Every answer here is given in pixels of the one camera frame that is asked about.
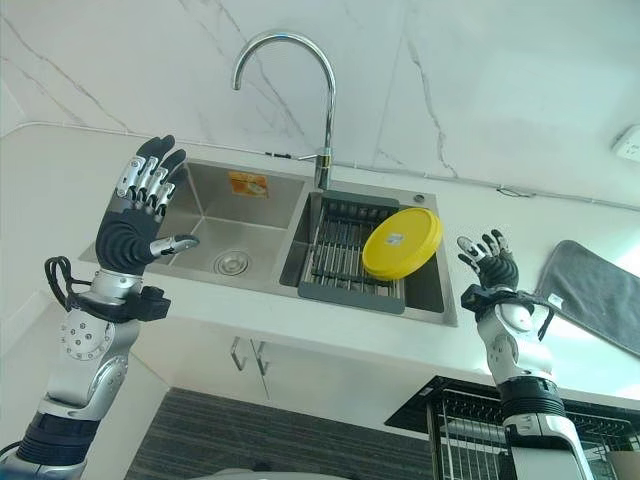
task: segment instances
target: yellow lid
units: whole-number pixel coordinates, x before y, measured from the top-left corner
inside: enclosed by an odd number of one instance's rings
[[[424,208],[408,208],[373,231],[362,251],[362,263],[380,280],[397,280],[424,265],[441,240],[442,223],[436,215]]]

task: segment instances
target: gray towel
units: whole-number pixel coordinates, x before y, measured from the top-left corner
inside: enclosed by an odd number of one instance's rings
[[[563,240],[547,261],[536,293],[568,320],[640,356],[640,278]]]

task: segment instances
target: sticker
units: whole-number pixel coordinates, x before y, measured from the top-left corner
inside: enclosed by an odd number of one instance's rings
[[[387,245],[400,245],[404,240],[401,233],[390,233],[387,237]]]
[[[549,298],[547,300],[549,300],[549,303],[551,303],[552,305],[555,305],[558,308],[562,308],[562,302],[564,302],[564,298],[559,297],[555,293],[552,293],[551,295],[549,295]]]
[[[245,197],[267,198],[267,177],[245,172],[229,172],[231,193]]]

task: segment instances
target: gooseneck faucet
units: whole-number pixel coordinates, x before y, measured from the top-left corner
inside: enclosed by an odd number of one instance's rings
[[[324,148],[316,155],[315,185],[317,188],[327,190],[330,182],[331,157],[333,149],[331,147],[331,135],[333,133],[333,112],[336,105],[336,79],[333,75],[333,69],[320,47],[309,40],[304,35],[282,31],[267,31],[260,33],[247,42],[238,55],[235,68],[233,69],[232,88],[240,90],[240,79],[242,71],[251,55],[263,45],[272,42],[290,42],[301,45],[307,49],[318,60],[325,76],[327,77],[327,120],[324,133]]]

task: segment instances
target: wire rack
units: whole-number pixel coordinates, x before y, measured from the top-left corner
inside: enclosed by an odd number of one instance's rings
[[[301,297],[396,314],[404,311],[404,280],[378,280],[362,263],[371,233],[398,211],[394,202],[325,192],[298,287]]]
[[[339,206],[334,206],[334,210],[339,211]],[[355,206],[351,213],[352,218],[349,218],[331,210],[327,213],[323,208],[304,280],[350,291],[401,298],[400,280],[377,280],[362,265],[362,249],[369,235],[388,213],[366,207],[355,210]]]
[[[507,447],[500,403],[444,389],[428,406],[434,464],[440,480],[498,480]],[[627,420],[567,411],[596,480],[616,480],[608,452],[638,451],[638,428]]]

